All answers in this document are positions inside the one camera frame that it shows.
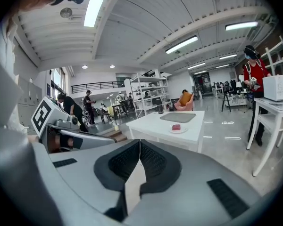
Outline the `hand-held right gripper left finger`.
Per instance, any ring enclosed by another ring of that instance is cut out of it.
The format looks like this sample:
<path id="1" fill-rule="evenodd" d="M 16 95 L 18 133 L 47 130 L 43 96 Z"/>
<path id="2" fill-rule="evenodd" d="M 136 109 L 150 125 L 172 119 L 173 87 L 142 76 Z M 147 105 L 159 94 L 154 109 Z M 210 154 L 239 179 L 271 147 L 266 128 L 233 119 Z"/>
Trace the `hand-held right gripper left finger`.
<path id="1" fill-rule="evenodd" d="M 123 222 L 105 213 L 117 206 L 118 191 L 106 189 L 94 173 L 96 160 L 107 153 L 139 140 L 67 153 L 48 154 L 45 146 L 33 143 L 37 167 L 43 184 L 54 201 L 64 226 L 139 226 L 137 210 Z"/>

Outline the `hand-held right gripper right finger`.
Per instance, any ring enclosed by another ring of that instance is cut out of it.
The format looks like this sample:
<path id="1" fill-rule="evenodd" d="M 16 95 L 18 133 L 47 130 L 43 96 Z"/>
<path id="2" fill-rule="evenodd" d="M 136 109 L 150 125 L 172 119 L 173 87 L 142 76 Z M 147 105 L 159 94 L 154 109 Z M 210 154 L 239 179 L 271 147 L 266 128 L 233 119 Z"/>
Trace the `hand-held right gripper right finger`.
<path id="1" fill-rule="evenodd" d="M 249 209 L 261 197 L 243 178 L 209 156 L 150 141 L 181 163 L 179 178 L 164 192 L 144 194 L 129 216 L 128 226 L 218 226 L 233 217 L 209 186 L 222 180 Z"/>

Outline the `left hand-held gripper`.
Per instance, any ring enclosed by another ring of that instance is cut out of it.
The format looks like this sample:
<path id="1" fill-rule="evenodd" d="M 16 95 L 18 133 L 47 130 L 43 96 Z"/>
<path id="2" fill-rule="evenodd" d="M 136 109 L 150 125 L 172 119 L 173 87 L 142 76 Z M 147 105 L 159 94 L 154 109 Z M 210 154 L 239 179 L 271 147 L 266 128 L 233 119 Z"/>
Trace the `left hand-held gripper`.
<path id="1" fill-rule="evenodd" d="M 31 123 L 48 153 L 79 150 L 83 143 L 116 143 L 113 138 L 80 131 L 78 119 L 47 97 L 39 103 Z"/>

